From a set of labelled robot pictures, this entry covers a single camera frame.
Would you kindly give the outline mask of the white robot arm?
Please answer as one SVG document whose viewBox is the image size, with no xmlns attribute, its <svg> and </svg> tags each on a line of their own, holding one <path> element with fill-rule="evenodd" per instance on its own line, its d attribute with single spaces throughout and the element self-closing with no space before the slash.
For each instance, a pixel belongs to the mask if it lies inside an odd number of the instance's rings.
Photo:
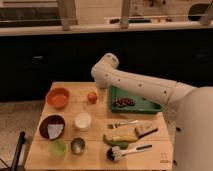
<svg viewBox="0 0 213 171">
<path fill-rule="evenodd" d="M 124 89 L 177 115 L 173 171 L 213 171 L 213 86 L 195 87 L 174 80 L 118 70 L 106 53 L 91 69 L 99 88 Z"/>
</svg>

